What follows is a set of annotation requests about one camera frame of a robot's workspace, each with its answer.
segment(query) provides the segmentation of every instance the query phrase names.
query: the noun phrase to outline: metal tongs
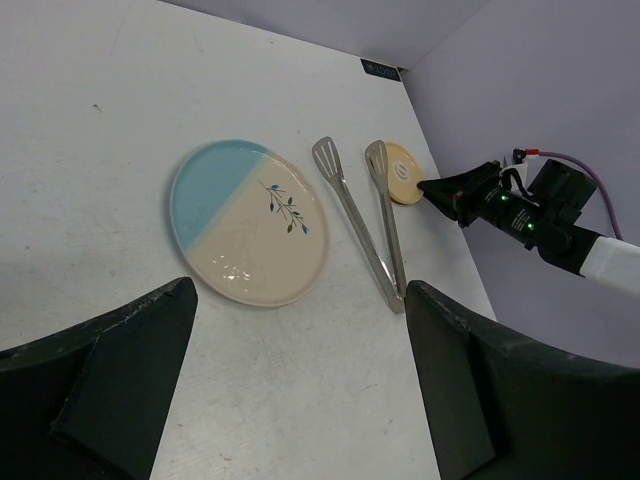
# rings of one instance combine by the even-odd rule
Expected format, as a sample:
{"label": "metal tongs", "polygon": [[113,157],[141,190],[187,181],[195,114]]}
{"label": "metal tongs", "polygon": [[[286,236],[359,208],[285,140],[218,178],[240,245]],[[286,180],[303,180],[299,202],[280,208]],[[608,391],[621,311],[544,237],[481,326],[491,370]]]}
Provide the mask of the metal tongs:
{"label": "metal tongs", "polygon": [[360,240],[360,244],[369,260],[369,264],[380,285],[387,305],[392,312],[403,313],[407,281],[404,274],[404,265],[400,253],[400,242],[398,241],[398,232],[393,216],[391,198],[389,196],[389,181],[387,179],[389,160],[384,142],[378,140],[369,145],[365,151],[365,158],[369,172],[371,173],[371,178],[380,195],[382,217],[395,275],[389,273],[389,269],[378,253],[371,234],[358,211],[358,207],[353,201],[351,193],[349,193],[347,182],[344,179],[338,149],[333,139],[331,137],[324,137],[318,140],[312,148],[312,154],[318,170],[320,170],[322,176],[329,182],[338,195],[349,217],[349,221],[358,236],[358,240]]}

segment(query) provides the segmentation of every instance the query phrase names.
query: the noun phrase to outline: round yellow coaster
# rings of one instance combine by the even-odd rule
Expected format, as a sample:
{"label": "round yellow coaster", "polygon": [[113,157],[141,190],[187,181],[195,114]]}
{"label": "round yellow coaster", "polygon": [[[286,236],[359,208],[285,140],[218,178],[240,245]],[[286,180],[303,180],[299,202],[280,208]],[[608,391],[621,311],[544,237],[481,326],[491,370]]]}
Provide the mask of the round yellow coaster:
{"label": "round yellow coaster", "polygon": [[389,156],[389,192],[394,202],[412,205],[422,198],[417,185],[424,180],[415,158],[404,147],[385,142]]}

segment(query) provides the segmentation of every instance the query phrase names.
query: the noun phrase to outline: gray wall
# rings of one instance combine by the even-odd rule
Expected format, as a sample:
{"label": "gray wall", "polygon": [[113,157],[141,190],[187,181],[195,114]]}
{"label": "gray wall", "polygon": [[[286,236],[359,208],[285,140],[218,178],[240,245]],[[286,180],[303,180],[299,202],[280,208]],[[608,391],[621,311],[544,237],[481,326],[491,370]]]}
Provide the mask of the gray wall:
{"label": "gray wall", "polygon": [[[491,0],[405,77],[440,173],[515,146],[574,155],[609,188],[625,240],[640,244],[639,20],[637,0]],[[578,224],[611,234],[597,194]],[[638,299],[547,265],[481,221],[466,238],[500,322],[640,366]]]}
{"label": "gray wall", "polygon": [[412,67],[488,0],[166,0],[401,67]]}

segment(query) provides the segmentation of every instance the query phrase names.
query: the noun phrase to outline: white table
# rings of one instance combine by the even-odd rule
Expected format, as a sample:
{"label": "white table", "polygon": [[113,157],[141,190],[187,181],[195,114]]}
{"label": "white table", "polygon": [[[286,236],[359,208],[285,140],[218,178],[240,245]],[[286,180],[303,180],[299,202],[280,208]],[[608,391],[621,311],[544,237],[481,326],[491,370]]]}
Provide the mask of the white table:
{"label": "white table", "polygon": [[[359,59],[152,0],[0,2],[0,349],[190,272],[166,219],[194,149],[261,143],[316,186],[328,267],[299,302],[199,307],[154,479],[435,479],[404,318],[393,315],[311,145],[331,135],[386,252],[363,161],[404,145],[437,176],[401,83]],[[398,207],[409,279],[493,317],[462,233]]]}

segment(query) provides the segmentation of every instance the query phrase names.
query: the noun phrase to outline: blue and beige plate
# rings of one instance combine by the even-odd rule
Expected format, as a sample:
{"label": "blue and beige plate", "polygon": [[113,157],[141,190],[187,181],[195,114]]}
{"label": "blue and beige plate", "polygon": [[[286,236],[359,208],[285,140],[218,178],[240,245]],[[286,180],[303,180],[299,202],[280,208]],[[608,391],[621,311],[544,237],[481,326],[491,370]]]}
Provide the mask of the blue and beige plate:
{"label": "blue and beige plate", "polygon": [[235,301],[276,307],[298,300],[327,258],[327,219],[296,167],[261,145],[208,145],[182,166],[171,224],[189,265]]}

